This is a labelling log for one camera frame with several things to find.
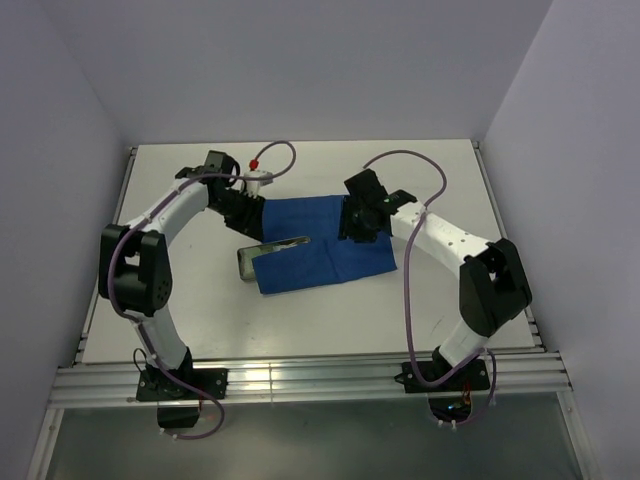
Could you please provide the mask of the metal instrument tray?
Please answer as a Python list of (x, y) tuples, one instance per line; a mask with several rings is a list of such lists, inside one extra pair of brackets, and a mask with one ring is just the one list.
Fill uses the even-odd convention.
[(256, 281), (253, 266), (253, 260), (255, 258), (277, 253), (289, 248), (295, 248), (299, 245), (307, 244), (310, 241), (311, 239), (308, 236), (301, 236), (238, 249), (236, 255), (240, 279), (244, 282)]

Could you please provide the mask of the blue surgical cloth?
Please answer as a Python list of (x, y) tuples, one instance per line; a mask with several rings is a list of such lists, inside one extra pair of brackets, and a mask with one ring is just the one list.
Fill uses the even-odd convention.
[(264, 295), (341, 284), (397, 269), (391, 239), (381, 233), (372, 243), (338, 238), (341, 195), (268, 200), (263, 242), (307, 237), (307, 243), (252, 260)]

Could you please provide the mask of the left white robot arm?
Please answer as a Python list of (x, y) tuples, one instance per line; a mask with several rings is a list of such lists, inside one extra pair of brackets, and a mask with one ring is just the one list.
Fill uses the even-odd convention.
[(227, 228), (261, 241), (265, 199), (230, 155), (211, 150), (185, 167), (166, 196), (125, 225), (107, 225), (100, 238), (98, 290), (133, 325), (145, 354), (146, 382), (194, 384), (191, 352), (180, 338), (168, 301), (173, 288), (169, 246), (199, 213), (210, 209)]

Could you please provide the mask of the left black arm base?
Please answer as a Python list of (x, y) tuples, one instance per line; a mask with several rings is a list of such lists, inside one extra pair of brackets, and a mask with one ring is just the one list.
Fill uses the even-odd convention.
[(226, 368), (195, 369), (188, 372), (161, 370), (149, 366), (140, 373), (135, 399), (157, 404), (156, 419), (165, 431), (193, 428), (200, 419), (204, 401), (219, 409), (216, 432), (226, 420), (220, 401), (226, 396), (229, 370)]

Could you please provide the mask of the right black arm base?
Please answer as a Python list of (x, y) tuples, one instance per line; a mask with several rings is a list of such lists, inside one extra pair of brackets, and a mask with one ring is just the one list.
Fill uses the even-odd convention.
[(403, 387), (406, 394), (448, 394), (448, 397), (429, 401), (431, 413), (438, 421), (467, 421), (473, 411), (472, 394), (487, 393), (487, 401), (491, 401), (495, 393), (495, 375), (489, 374), (486, 362), (482, 359), (474, 358), (458, 370), (436, 358), (418, 361), (417, 367), (424, 380), (435, 383), (435, 386), (426, 386), (421, 382), (410, 362), (401, 364), (401, 370), (394, 376), (394, 381)]

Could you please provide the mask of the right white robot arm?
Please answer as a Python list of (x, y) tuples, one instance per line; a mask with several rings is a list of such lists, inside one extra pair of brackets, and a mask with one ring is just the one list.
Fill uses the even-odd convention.
[[(414, 382), (435, 390), (486, 352), (489, 339), (532, 302), (526, 273), (513, 242), (490, 241), (469, 233), (430, 211), (404, 191), (390, 193), (376, 173), (365, 169), (345, 182), (339, 236), (371, 243), (385, 233), (406, 243), (403, 257), (403, 307), (406, 343)], [(460, 319), (421, 371), (413, 339), (410, 260), (414, 248), (446, 267), (458, 281)]]

